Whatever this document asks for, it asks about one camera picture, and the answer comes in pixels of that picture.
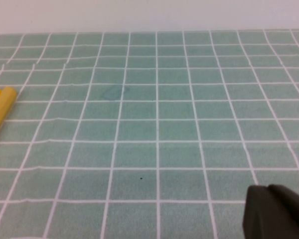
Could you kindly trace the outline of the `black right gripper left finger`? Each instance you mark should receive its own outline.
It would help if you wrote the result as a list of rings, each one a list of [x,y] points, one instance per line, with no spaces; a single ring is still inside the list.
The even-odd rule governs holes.
[[[299,225],[287,202],[299,203],[299,194],[283,185],[248,187],[243,215],[246,239],[299,239]]]

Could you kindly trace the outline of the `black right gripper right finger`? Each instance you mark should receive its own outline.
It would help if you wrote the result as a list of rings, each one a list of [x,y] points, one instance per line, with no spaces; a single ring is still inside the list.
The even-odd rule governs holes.
[[[287,214],[287,222],[283,223],[283,229],[288,234],[287,239],[299,239],[299,194],[283,185],[271,184],[270,192],[282,204]]]

